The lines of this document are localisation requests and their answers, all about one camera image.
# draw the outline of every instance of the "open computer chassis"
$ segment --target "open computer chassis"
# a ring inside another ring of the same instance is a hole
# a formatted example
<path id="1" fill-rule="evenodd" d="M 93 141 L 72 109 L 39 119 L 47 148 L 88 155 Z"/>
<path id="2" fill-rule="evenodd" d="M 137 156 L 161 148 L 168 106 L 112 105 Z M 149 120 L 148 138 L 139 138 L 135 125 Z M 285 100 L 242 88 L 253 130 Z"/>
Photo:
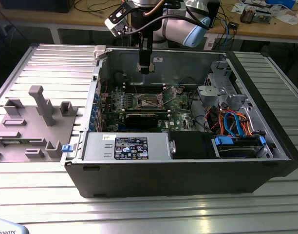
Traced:
<path id="1" fill-rule="evenodd" d="M 62 162 L 84 197 L 253 192 L 298 151 L 232 52 L 95 51 L 81 137 Z"/>

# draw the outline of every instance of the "table leg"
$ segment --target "table leg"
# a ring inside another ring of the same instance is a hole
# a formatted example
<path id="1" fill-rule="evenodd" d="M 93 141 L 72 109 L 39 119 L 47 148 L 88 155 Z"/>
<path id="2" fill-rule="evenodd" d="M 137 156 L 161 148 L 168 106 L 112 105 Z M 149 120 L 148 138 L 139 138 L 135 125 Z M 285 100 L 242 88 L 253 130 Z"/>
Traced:
<path id="1" fill-rule="evenodd" d="M 54 44 L 62 44 L 58 28 L 51 26 L 49 29 L 51 31 Z"/>
<path id="2" fill-rule="evenodd" d="M 206 42 L 204 45 L 205 50 L 212 50 L 214 46 L 215 39 L 217 38 L 218 34 L 217 33 L 208 33 L 205 35 L 206 37 Z"/>

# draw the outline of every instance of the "gray 3d-printed holder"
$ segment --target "gray 3d-printed holder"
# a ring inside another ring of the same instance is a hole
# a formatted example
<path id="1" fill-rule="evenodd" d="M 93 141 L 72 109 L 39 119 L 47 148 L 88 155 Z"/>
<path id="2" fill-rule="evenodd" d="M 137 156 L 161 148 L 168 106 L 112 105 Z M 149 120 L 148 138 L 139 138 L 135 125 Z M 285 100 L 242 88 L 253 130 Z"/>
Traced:
<path id="1" fill-rule="evenodd" d="M 40 115 L 43 116 L 46 125 L 52 126 L 54 124 L 54 119 L 52 117 L 53 106 L 50 102 L 46 102 L 42 93 L 43 93 L 43 87 L 40 85 L 32 85 L 29 90 L 29 95 L 32 96 L 36 101 L 38 112 Z"/>
<path id="2" fill-rule="evenodd" d="M 38 107 L 24 107 L 19 99 L 7 101 L 7 114 L 0 123 L 0 162 L 60 160 L 62 145 L 69 143 L 77 107 L 69 102 L 53 107 L 42 90 L 41 86 L 32 88 Z"/>

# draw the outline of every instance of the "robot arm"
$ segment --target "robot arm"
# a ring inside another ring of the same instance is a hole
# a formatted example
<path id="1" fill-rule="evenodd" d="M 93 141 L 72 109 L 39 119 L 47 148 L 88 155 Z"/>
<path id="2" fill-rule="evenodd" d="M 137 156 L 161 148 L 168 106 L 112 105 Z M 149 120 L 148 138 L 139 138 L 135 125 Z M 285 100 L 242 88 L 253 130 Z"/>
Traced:
<path id="1" fill-rule="evenodd" d="M 112 34 L 139 34 L 138 70 L 142 74 L 152 72 L 150 56 L 153 36 L 156 39 L 170 39 L 186 46 L 197 46 L 206 30 L 209 17 L 200 9 L 203 1 L 187 0 L 132 0 L 123 2 L 108 19 L 105 25 Z M 125 19 L 131 15 L 131 26 Z"/>

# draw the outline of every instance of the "copper pipe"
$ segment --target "copper pipe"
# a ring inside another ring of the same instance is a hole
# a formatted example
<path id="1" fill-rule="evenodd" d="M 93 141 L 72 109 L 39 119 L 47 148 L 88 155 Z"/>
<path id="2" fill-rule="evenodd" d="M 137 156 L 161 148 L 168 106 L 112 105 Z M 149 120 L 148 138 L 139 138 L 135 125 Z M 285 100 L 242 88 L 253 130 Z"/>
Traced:
<path id="1" fill-rule="evenodd" d="M 152 10 L 145 12 L 144 16 L 151 16 L 155 11 L 157 11 L 163 5 L 164 5 L 164 0 L 159 1 L 158 4 L 156 4 L 156 6 Z"/>

